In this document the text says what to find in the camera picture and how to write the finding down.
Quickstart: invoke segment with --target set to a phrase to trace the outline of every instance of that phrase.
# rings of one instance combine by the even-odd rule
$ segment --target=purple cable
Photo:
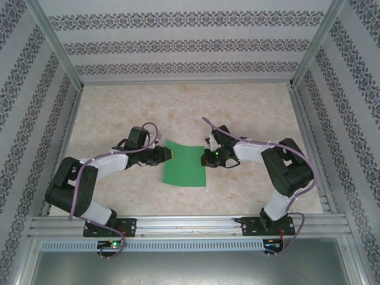
[[[239,141],[243,141],[245,143],[252,143],[252,144],[258,144],[258,145],[271,145],[271,146],[274,146],[274,147],[281,147],[285,150],[289,150],[291,151],[292,153],[294,153],[295,155],[299,156],[301,159],[303,159],[308,165],[309,167],[311,168],[311,171],[313,172],[313,182],[312,184],[304,191],[301,191],[299,193],[297,193],[296,195],[294,195],[294,197],[292,198],[292,200],[290,200],[288,206],[286,207],[285,211],[289,212],[289,208],[290,206],[292,206],[292,204],[294,203],[294,201],[296,200],[297,197],[303,195],[303,194],[306,194],[308,193],[315,185],[316,185],[316,170],[315,170],[315,167],[314,165],[312,164],[312,162],[306,157],[304,156],[302,153],[300,153],[299,151],[296,151],[294,149],[292,149],[291,147],[287,147],[286,145],[282,145],[282,144],[277,144],[275,142],[263,142],[263,141],[253,141],[253,140],[249,140],[249,139],[242,139],[242,138],[239,138],[233,134],[230,134],[229,132],[226,132],[218,127],[216,127],[215,125],[213,125],[213,123],[210,122],[210,120],[208,120],[207,118],[205,117],[202,117],[202,119],[208,123],[212,129],[217,129],[218,131],[220,131],[221,133],[225,134],[225,135],[228,135],[236,140],[239,140]],[[301,229],[303,227],[303,224],[305,223],[305,215],[300,213],[300,212],[289,212],[289,214],[291,215],[301,215],[302,216],[302,221],[301,221],[301,224],[297,230],[297,232],[294,234],[293,238],[290,240],[290,242],[288,243],[288,245],[281,251],[281,252],[284,252],[285,249],[287,249],[296,239],[296,237],[299,235],[299,233],[301,232]]]
[[[294,153],[295,155],[299,156],[301,159],[303,159],[303,160],[309,165],[311,171],[313,172],[313,177],[314,177],[312,184],[311,184],[306,190],[304,190],[304,191],[302,191],[302,192],[299,192],[299,193],[297,193],[296,195],[294,195],[294,197],[292,198],[292,200],[290,200],[288,206],[286,207],[285,211],[287,211],[287,212],[289,211],[290,206],[292,206],[292,204],[293,204],[294,201],[297,199],[297,197],[299,197],[299,196],[301,196],[301,195],[303,195],[303,194],[308,193],[308,192],[309,192],[311,189],[313,189],[313,187],[316,185],[316,180],[317,180],[317,178],[316,178],[316,170],[315,170],[315,167],[314,167],[314,165],[312,164],[312,162],[311,162],[306,156],[304,156],[302,153],[300,153],[299,151],[296,151],[296,150],[292,149],[291,147],[287,147],[286,145],[277,144],[277,143],[275,143],[275,142],[254,141],[254,140],[249,140],[249,139],[239,138],[239,137],[237,137],[237,136],[235,136],[235,135],[233,135],[233,134],[230,134],[229,132],[226,132],[226,131],[224,131],[224,130],[218,128],[218,127],[216,127],[216,126],[213,125],[213,123],[211,123],[210,120],[208,120],[207,118],[202,117],[202,119],[203,119],[206,123],[208,123],[208,124],[212,127],[212,129],[217,129],[217,130],[220,131],[221,133],[223,133],[223,134],[225,134],[225,135],[228,135],[228,136],[230,136],[230,137],[232,137],[232,138],[234,138],[234,139],[236,139],[236,140],[243,141],[243,142],[248,143],[248,144],[271,145],[271,146],[273,146],[273,147],[281,147],[281,148],[283,148],[283,149],[285,149],[285,150],[289,150],[290,152],[292,152],[292,153]]]
[[[292,243],[296,240],[296,237],[299,235],[299,233],[301,232],[301,229],[303,227],[303,224],[305,224],[305,215],[302,214],[301,212],[289,212],[289,214],[291,215],[300,215],[302,217],[302,221],[301,221],[301,224],[299,225],[299,228],[297,229],[296,233],[294,234],[294,236],[292,237],[292,239],[290,240],[290,242],[287,244],[287,246],[285,248],[283,248],[283,250],[280,252],[281,254],[286,250],[288,249]]]
[[[146,125],[152,125],[154,126],[154,128],[156,129],[156,134],[154,136],[154,139],[152,140],[151,143],[149,143],[147,146],[143,147],[143,148],[139,148],[138,150],[126,150],[126,151],[115,151],[115,152],[111,152],[111,153],[105,153],[105,154],[101,154],[99,156],[96,156],[94,157],[93,159],[90,159],[88,160],[87,162],[85,162],[81,168],[79,169],[79,172],[78,172],[78,176],[77,176],[77,183],[75,184],[75,188],[74,188],[74,196],[72,198],[72,205],[71,205],[71,211],[70,211],[70,215],[69,215],[69,220],[72,220],[73,216],[74,216],[74,212],[75,212],[75,207],[77,205],[77,199],[78,199],[78,190],[79,190],[79,184],[80,184],[80,179],[81,179],[81,176],[82,176],[82,173],[83,173],[83,170],[84,168],[89,165],[91,162],[97,160],[97,159],[100,159],[102,157],[106,157],[106,156],[112,156],[114,154],[128,154],[128,153],[138,153],[139,151],[143,151],[143,150],[146,150],[147,148],[151,147],[155,142],[156,142],[156,139],[157,137],[159,136],[159,129],[157,127],[157,125],[155,123],[152,123],[152,122],[146,122],[144,125],[142,125],[142,127],[145,127]],[[116,251],[113,255],[111,256],[108,256],[107,258],[105,256],[102,255],[102,252],[104,250],[105,247],[102,247],[100,249],[100,252],[99,252],[99,255],[100,255],[100,258],[103,259],[103,258],[106,258],[107,260],[111,259],[111,258],[114,258],[116,256],[118,256],[125,244],[126,244],[126,239],[125,239],[125,236],[123,235],[122,232],[118,231],[118,230],[115,230],[111,227],[107,227],[105,226],[104,224],[99,224],[99,223],[96,223],[95,221],[90,221],[90,220],[87,220],[87,219],[84,219],[81,217],[81,219],[87,221],[88,223],[91,223],[95,226],[98,226],[98,227],[102,227],[106,230],[110,230],[110,231],[113,231],[114,233],[117,233],[118,235],[120,235],[122,241],[123,241],[123,244],[120,246],[119,250]]]
[[[114,154],[138,153],[140,151],[146,150],[147,148],[150,148],[156,142],[156,139],[157,139],[157,137],[159,135],[159,129],[158,129],[157,125],[155,123],[152,123],[152,122],[146,122],[144,125],[142,125],[142,127],[144,127],[146,125],[152,125],[156,129],[156,135],[154,136],[154,139],[146,147],[139,148],[138,150],[125,150],[125,151],[115,151],[115,152],[110,152],[110,153],[104,153],[104,154],[101,154],[99,156],[94,157],[93,159],[87,160],[81,166],[81,168],[79,169],[79,172],[78,172],[78,176],[77,176],[77,183],[75,184],[75,188],[74,188],[74,196],[72,198],[71,211],[70,211],[70,215],[69,215],[69,220],[70,221],[72,220],[72,218],[74,216],[75,207],[77,206],[79,184],[80,184],[80,180],[81,180],[84,168],[87,165],[89,165],[91,162],[93,162],[93,161],[95,161],[97,159],[101,159],[103,157],[112,156]]]

